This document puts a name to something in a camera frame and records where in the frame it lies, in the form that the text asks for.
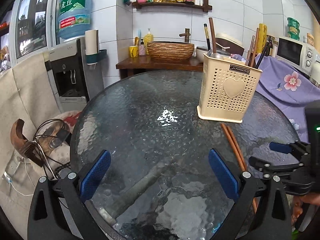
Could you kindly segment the blue water jug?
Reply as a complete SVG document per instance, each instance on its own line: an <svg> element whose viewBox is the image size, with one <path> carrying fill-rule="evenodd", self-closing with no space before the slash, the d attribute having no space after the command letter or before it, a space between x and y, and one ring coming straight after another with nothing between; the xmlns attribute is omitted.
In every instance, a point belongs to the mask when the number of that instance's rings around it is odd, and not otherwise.
<svg viewBox="0 0 320 240"><path fill-rule="evenodd" d="M91 29L92 0L60 0L57 37L63 40L84 36Z"/></svg>

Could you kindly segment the cream plastic utensil holder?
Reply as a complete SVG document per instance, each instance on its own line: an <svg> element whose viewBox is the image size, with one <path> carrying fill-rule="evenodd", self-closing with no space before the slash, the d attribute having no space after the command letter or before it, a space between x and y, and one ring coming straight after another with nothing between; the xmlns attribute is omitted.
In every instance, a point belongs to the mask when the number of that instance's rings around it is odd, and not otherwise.
<svg viewBox="0 0 320 240"><path fill-rule="evenodd" d="M262 72L235 59L204 54L199 118L242 123Z"/></svg>

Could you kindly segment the black chopstick silver band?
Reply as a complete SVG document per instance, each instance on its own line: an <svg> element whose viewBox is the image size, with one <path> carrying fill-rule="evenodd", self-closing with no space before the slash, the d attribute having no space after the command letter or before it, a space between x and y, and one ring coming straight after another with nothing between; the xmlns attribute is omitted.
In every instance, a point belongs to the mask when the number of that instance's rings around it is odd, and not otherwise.
<svg viewBox="0 0 320 240"><path fill-rule="evenodd" d="M260 64L261 64L264 56L267 55L268 50L269 50L269 49L271 48L271 46L272 46L271 38L272 38L272 37L271 37L270 35L267 35L267 39L266 39L266 43L265 43L265 45L264 45L263 51L262 51L262 53L260 54L260 57L259 57L257 63L255 64L255 68L256 68L256 69L259 68L259 66L260 66Z"/></svg>

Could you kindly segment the white microwave oven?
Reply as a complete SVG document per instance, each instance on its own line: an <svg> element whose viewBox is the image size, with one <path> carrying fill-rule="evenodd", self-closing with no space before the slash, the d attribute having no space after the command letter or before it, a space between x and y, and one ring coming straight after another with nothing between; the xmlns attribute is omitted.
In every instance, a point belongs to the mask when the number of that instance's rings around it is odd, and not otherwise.
<svg viewBox="0 0 320 240"><path fill-rule="evenodd" d="M315 47L288 37L279 38L276 58L290 64L308 77L316 62L319 63L319 53Z"/></svg>

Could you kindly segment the metal spoon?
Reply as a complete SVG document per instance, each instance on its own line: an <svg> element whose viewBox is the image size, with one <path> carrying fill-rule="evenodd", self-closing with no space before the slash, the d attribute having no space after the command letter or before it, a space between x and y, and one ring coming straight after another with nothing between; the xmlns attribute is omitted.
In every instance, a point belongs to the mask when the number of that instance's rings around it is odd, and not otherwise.
<svg viewBox="0 0 320 240"><path fill-rule="evenodd" d="M212 58L224 60L224 57L222 55L220 55L219 53L210 53L210 54L208 54L208 56L212 57Z"/></svg>

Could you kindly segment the brown wooden chopstick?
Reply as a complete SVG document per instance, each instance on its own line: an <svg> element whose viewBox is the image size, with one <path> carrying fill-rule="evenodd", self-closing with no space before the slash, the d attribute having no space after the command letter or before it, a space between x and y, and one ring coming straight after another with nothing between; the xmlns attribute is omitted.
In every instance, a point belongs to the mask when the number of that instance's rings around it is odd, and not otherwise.
<svg viewBox="0 0 320 240"><path fill-rule="evenodd" d="M255 44L254 44L254 48L251 53L251 59L249 62L250 67L253 67L253 64L254 64L254 59L255 59L255 55L256 55L256 51L257 51L257 45L258 45L258 41L259 41L259 31L260 31L260 28L257 28L256 34L255 34Z"/></svg>
<svg viewBox="0 0 320 240"><path fill-rule="evenodd" d="M224 133L225 133L225 136L234 152L234 155L238 161L238 164L240 166L240 169L242 172L245 172L245 171L248 171L248 168L247 168L247 165L246 165L246 162L245 162L245 159L244 159L244 156L242 154L242 151L240 149L240 146L235 138L235 135L232 131L232 129L225 125L224 123L221 123L221 128L223 129Z"/></svg>
<svg viewBox="0 0 320 240"><path fill-rule="evenodd" d="M214 23L213 23L213 18L209 17L209 25L210 25L210 33L212 37L212 51L215 54L216 51L216 40L215 40L215 30L214 30Z"/></svg>
<svg viewBox="0 0 320 240"><path fill-rule="evenodd" d="M238 142L236 140L236 137L235 137L235 135L234 135L234 133L233 133L233 131L232 131L230 126L227 126L227 133L231 137L232 145L235 148L235 155L237 157L237 160L239 162L239 165L240 165L241 169L243 171L248 171L247 164L246 164L244 156L242 154L242 150L240 149L240 146L239 146L239 144L238 144Z"/></svg>

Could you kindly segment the yellow roll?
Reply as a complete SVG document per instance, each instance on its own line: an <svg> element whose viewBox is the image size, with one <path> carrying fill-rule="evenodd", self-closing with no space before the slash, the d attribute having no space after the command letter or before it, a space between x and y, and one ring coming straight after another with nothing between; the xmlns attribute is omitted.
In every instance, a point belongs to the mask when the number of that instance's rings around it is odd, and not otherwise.
<svg viewBox="0 0 320 240"><path fill-rule="evenodd" d="M267 39L267 25L260 23L258 32L257 54L262 53Z"/></svg>

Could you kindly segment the black chopstick gold band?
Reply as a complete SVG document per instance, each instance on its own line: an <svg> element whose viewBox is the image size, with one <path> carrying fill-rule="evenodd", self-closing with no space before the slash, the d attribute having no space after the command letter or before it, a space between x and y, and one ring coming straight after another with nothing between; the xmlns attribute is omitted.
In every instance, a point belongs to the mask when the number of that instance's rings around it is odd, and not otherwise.
<svg viewBox="0 0 320 240"><path fill-rule="evenodd" d="M211 45L210 45L210 38L209 38L209 31L208 31L208 26L206 23L204 23L204 33L206 36L206 42L207 42L207 49L208 51L211 50Z"/></svg>

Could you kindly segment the brown white trash bin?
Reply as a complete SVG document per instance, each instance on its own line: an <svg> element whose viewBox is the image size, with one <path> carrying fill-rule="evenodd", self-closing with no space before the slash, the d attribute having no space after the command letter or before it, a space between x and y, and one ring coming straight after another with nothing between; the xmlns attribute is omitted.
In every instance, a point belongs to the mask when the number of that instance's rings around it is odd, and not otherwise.
<svg viewBox="0 0 320 240"><path fill-rule="evenodd" d="M242 42L236 38L231 37L230 35L224 33L218 33L215 35L215 41L217 49L229 52L230 54L243 55L244 46Z"/></svg>

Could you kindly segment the dark wooden sink counter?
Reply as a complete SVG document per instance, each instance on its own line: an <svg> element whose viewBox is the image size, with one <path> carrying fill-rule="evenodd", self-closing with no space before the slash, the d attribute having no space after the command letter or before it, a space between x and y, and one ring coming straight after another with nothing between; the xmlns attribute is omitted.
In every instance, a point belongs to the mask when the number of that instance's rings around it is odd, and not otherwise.
<svg viewBox="0 0 320 240"><path fill-rule="evenodd" d="M186 70L193 72L202 72L203 63L194 57L186 60L161 60L150 56L129 57L116 64L116 69L120 72L120 78L124 79L140 72L151 70Z"/></svg>

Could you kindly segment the yellow mug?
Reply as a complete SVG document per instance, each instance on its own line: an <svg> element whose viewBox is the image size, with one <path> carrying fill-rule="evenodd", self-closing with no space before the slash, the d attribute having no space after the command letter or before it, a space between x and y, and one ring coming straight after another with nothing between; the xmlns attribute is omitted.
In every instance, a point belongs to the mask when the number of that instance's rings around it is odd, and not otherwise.
<svg viewBox="0 0 320 240"><path fill-rule="evenodd" d="M129 55L130 57L139 56L139 46L129 46Z"/></svg>

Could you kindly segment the bronze faucet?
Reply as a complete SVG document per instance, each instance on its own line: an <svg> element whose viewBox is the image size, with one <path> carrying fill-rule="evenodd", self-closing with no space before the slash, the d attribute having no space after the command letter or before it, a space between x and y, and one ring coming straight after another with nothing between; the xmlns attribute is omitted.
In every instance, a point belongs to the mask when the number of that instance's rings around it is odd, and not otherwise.
<svg viewBox="0 0 320 240"><path fill-rule="evenodd" d="M184 38L184 42L185 43L189 43L189 41L190 41L190 29L189 28L185 28L184 33L179 34L179 37L183 37Z"/></svg>

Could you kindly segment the glass display cabinet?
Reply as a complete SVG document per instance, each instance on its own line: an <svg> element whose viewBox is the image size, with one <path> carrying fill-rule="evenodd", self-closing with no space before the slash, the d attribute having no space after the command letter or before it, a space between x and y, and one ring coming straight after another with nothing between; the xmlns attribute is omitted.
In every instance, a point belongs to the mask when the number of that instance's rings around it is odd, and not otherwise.
<svg viewBox="0 0 320 240"><path fill-rule="evenodd" d="M56 45L57 0L15 0L1 17L1 72Z"/></svg>

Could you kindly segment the yellow soap bottle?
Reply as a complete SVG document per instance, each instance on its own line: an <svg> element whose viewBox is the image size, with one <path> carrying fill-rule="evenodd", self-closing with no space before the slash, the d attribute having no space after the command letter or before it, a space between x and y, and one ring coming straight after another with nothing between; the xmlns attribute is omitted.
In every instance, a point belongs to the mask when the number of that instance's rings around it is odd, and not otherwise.
<svg viewBox="0 0 320 240"><path fill-rule="evenodd" d="M147 48L148 43L153 41L153 34L150 31L150 28L148 29L148 33L144 36L144 45L145 48Z"/></svg>

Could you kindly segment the white electric pot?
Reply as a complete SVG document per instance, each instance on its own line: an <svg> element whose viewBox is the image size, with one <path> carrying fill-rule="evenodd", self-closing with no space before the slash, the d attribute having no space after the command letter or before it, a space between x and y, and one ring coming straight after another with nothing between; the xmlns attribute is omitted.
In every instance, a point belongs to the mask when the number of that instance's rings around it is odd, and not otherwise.
<svg viewBox="0 0 320 240"><path fill-rule="evenodd" d="M203 62L204 61L204 54L208 53L207 47L196 47L196 58L198 61Z"/></svg>

